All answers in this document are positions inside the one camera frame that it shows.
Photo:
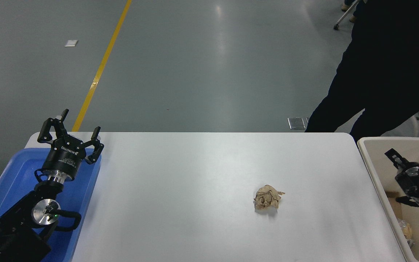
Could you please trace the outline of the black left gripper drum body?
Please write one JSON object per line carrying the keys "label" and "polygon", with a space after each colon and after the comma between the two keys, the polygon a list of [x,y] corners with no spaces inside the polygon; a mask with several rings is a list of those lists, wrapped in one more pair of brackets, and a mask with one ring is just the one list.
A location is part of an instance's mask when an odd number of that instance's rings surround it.
{"label": "black left gripper drum body", "polygon": [[46,177],[58,177],[64,181],[73,181],[80,169],[82,160],[86,157],[86,151],[80,146],[83,141],[68,135],[54,139],[51,149],[42,166],[42,175]]}

